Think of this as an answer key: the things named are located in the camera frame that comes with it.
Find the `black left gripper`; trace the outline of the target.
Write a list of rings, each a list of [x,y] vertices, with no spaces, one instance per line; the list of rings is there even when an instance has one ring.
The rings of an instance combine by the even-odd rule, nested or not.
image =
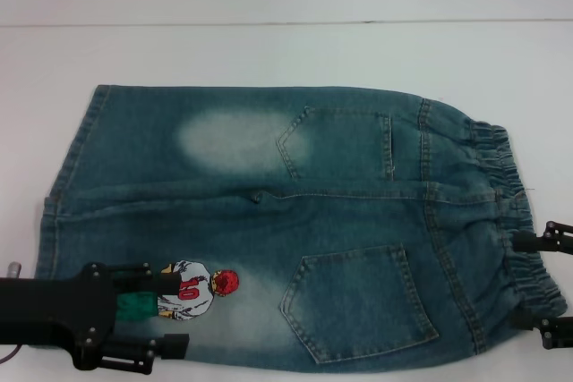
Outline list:
[[[111,275],[106,266],[90,263],[62,280],[5,277],[1,344],[54,346],[71,355],[76,369],[96,369],[105,342],[106,369],[151,373],[156,358],[185,359],[188,335],[106,340],[115,324],[115,292],[176,295],[181,282],[178,272],[153,271],[150,263],[112,266]]]

